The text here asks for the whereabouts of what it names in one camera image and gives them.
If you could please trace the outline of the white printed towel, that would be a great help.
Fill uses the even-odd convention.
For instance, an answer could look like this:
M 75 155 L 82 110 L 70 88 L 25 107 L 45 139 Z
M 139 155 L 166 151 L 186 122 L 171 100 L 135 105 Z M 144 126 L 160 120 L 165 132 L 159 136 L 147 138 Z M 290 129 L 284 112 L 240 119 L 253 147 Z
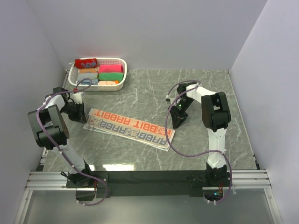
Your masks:
M 173 129 L 94 108 L 90 110 L 83 128 L 134 140 L 163 151 L 170 148 L 165 135 L 168 134 L 169 140 L 172 140 L 175 134 Z

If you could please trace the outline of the red blue cat towel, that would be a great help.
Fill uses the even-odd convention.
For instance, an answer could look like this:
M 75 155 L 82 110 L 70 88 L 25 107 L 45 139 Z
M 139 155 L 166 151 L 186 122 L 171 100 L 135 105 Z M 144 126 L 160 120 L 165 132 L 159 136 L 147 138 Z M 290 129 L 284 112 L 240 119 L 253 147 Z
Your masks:
M 96 68 L 98 66 L 96 58 L 76 59 L 74 66 L 78 69 Z

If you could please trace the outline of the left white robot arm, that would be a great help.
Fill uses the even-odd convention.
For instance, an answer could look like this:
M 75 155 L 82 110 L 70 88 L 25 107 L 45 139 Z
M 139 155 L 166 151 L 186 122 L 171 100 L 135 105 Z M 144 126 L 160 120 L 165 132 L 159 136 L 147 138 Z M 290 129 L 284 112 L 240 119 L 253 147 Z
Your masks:
M 68 91 L 57 87 L 53 94 L 45 97 L 42 106 L 28 113 L 28 120 L 38 146 L 53 151 L 67 164 L 72 181 L 87 188 L 93 184 L 94 176 L 89 165 L 80 157 L 69 142 L 70 133 L 62 114 L 69 120 L 87 122 L 83 103 L 83 92 Z

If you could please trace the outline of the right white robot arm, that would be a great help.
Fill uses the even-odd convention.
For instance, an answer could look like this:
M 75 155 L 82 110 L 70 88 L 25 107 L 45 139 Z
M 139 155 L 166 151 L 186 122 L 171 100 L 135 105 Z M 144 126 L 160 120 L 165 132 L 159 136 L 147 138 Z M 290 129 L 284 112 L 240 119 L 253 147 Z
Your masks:
M 186 110 L 193 101 L 201 104 L 202 122 L 208 132 L 209 156 L 207 159 L 206 182 L 210 186 L 216 186 L 222 181 L 221 169 L 227 168 L 225 160 L 225 136 L 231 121 L 231 113 L 226 94 L 210 91 L 200 85 L 199 82 L 188 80 L 175 85 L 178 96 L 169 107 L 172 127 L 174 129 L 182 125 L 188 114 Z

